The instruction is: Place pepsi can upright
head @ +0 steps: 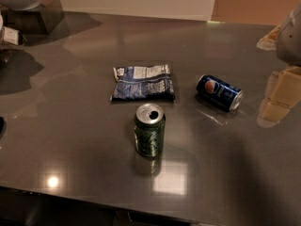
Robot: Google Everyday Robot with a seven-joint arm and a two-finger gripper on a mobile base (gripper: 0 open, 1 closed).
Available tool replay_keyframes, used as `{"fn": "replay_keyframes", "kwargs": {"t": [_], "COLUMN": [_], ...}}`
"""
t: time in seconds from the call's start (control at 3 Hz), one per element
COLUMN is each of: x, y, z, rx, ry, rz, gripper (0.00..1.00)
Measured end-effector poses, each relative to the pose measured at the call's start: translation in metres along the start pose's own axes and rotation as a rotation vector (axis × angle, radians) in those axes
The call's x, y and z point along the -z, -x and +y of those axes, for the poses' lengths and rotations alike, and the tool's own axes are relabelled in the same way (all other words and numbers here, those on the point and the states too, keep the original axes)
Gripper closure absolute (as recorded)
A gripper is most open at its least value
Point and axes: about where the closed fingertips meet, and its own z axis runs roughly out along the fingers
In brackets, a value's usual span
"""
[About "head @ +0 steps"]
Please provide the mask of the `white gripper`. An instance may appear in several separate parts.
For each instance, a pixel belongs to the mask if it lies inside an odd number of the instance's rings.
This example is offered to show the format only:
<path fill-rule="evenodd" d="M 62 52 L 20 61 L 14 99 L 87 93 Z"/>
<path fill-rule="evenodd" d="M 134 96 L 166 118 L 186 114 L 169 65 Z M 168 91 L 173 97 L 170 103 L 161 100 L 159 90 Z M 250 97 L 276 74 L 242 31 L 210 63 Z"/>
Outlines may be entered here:
<path fill-rule="evenodd" d="M 298 67 L 301 66 L 301 3 L 280 26 L 262 37 L 257 47 L 264 51 L 277 49 L 277 57 L 291 64 L 282 72 L 272 72 L 261 102 L 261 120 L 280 122 L 301 101 L 301 68 Z"/>

